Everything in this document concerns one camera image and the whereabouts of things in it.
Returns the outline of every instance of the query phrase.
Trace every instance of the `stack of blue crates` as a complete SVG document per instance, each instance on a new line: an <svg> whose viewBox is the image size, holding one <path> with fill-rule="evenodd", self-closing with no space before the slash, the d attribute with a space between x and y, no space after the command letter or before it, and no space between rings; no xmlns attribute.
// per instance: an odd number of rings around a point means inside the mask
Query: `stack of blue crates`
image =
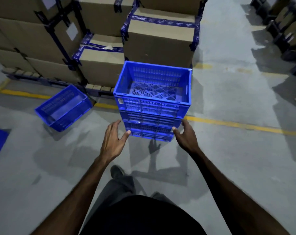
<svg viewBox="0 0 296 235"><path fill-rule="evenodd" d="M126 61L113 95L126 130L170 142L191 106L192 69Z"/></svg>

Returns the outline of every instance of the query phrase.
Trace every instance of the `black shoe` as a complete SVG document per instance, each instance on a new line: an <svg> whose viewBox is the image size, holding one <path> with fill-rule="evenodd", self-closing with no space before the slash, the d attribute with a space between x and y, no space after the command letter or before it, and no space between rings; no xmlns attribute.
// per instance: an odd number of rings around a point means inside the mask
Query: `black shoe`
<svg viewBox="0 0 296 235"><path fill-rule="evenodd" d="M123 171L123 169L117 165L112 166L110 169L110 172L113 179L119 178L125 175L125 172Z"/></svg>

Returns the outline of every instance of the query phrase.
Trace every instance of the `right hand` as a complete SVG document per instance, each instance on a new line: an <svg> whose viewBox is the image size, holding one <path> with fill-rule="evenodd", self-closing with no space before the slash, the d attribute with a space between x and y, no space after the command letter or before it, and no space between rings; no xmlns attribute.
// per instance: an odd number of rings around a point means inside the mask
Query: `right hand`
<svg viewBox="0 0 296 235"><path fill-rule="evenodd" d="M177 128L172 128L178 144L190 155L197 154L200 151L200 148L193 127L184 119L182 120L182 125L184 127L184 132L182 134Z"/></svg>

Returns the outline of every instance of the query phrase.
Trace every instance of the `gray floor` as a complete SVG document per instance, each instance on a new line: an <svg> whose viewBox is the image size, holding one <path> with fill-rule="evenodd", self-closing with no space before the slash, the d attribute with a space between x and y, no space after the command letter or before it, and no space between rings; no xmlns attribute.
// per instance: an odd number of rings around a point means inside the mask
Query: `gray floor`
<svg viewBox="0 0 296 235"><path fill-rule="evenodd" d="M209 0L194 64L213 68L194 70L188 114L296 131L296 79L288 75L294 64L280 60L250 1ZM8 88L58 91L16 82ZM56 133L34 113L42 102L0 94L0 128L11 131L0 153L0 235L29 234L79 181L98 156L107 125L120 118L117 111L94 108ZM296 136L191 124L210 160L296 234ZM121 125L119 134L124 131ZM175 140L155 145L130 137L113 164L134 175L139 194L164 193L208 235L230 234L197 166ZM108 167L94 200L109 179Z"/></svg>

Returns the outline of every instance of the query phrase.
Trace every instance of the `gray pants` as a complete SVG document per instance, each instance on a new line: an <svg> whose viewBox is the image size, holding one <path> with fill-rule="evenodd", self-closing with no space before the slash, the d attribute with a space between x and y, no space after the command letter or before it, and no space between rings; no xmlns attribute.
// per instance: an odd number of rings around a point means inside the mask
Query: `gray pants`
<svg viewBox="0 0 296 235"><path fill-rule="evenodd" d="M119 178L111 179L106 184L102 192L99 194L97 200L95 201L95 204L87 215L84 226L97 210L109 207L126 197L134 195L136 195L136 190L132 176L122 176ZM167 198L164 194L160 194L159 192L153 193L151 198L164 201L176 206L176 204L174 204L169 198Z"/></svg>

